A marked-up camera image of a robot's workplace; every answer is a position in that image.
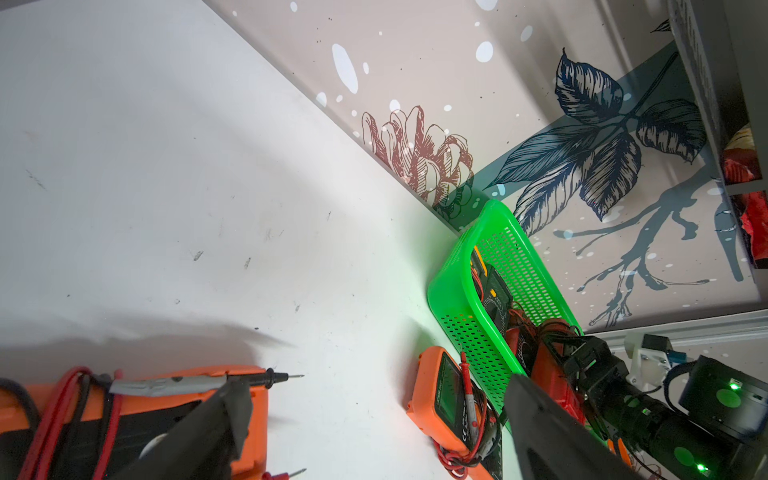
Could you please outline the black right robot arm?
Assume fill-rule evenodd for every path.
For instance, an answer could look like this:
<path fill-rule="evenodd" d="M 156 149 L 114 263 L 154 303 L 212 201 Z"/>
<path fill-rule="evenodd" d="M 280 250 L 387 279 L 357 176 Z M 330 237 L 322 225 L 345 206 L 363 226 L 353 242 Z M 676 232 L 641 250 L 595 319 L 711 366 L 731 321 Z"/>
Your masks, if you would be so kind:
<path fill-rule="evenodd" d="M 653 334 L 628 336 L 626 360 L 597 336 L 548 347 L 602 440 L 649 454 L 679 479 L 766 478 L 766 382 L 691 360 Z"/>

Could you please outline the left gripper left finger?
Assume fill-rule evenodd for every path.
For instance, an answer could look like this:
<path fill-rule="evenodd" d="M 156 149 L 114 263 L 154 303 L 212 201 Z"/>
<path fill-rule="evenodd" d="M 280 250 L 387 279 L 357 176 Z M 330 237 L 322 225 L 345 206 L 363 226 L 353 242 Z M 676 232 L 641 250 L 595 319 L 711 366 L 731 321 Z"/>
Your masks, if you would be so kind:
<path fill-rule="evenodd" d="M 226 380 L 208 400 L 178 422 L 152 449 L 120 470 L 116 479 L 252 479 L 236 472 L 247 452 L 253 405 L 243 380 Z"/>

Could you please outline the orange multimeter with leads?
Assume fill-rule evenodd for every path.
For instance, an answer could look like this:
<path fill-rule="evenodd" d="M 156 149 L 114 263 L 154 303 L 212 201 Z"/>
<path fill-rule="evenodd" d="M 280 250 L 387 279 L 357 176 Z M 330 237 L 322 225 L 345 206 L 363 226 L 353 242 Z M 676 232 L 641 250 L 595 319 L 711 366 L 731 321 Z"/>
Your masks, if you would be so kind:
<path fill-rule="evenodd" d="M 465 355 L 455 361 L 442 347 L 426 349 L 406 413 L 451 478 L 503 478 L 502 420 L 472 380 Z"/>

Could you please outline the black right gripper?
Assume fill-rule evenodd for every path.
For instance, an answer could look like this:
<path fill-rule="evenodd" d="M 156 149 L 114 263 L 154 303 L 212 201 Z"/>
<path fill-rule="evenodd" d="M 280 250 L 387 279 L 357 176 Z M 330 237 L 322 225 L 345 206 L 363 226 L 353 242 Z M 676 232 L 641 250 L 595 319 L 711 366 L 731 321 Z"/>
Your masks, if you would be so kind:
<path fill-rule="evenodd" d="M 651 396 L 671 370 L 667 337 L 631 334 L 625 339 L 629 363 L 615 356 L 596 336 L 559 341 L 557 361 L 581 401 L 586 419 L 606 441 L 623 440 L 630 449 L 652 456 L 673 456 L 678 417 Z"/>

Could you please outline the yellow multimeter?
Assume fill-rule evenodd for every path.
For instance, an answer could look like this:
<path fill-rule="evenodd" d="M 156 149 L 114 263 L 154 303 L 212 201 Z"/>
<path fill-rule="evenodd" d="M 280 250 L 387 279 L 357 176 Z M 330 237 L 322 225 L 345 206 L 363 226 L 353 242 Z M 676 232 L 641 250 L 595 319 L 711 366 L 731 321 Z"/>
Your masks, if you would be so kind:
<path fill-rule="evenodd" d="M 476 288 L 479 290 L 484 290 L 488 282 L 489 274 L 482 255 L 476 246 L 474 246 L 472 249 L 470 264 L 471 275 Z"/>

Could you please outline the green plastic basket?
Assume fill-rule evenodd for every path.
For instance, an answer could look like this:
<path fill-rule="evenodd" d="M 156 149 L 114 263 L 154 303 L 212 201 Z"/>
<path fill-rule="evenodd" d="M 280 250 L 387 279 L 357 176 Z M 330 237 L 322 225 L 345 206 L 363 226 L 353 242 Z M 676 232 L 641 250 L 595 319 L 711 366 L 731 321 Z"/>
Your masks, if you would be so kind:
<path fill-rule="evenodd" d="M 471 275 L 474 251 L 499 272 L 534 324 L 562 319 L 580 325 L 513 213 L 498 200 L 488 201 L 429 283 L 427 300 L 451 344 L 466 353 L 477 385 L 501 410 L 510 378 L 525 371 L 481 304 Z"/>

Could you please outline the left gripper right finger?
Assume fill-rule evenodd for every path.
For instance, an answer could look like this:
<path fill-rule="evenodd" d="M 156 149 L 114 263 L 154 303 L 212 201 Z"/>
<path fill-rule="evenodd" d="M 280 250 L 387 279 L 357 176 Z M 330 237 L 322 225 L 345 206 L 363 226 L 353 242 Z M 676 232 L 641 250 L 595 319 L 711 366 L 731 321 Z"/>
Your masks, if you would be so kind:
<path fill-rule="evenodd" d="M 639 477 L 526 376 L 510 378 L 504 410 L 525 480 Z"/>

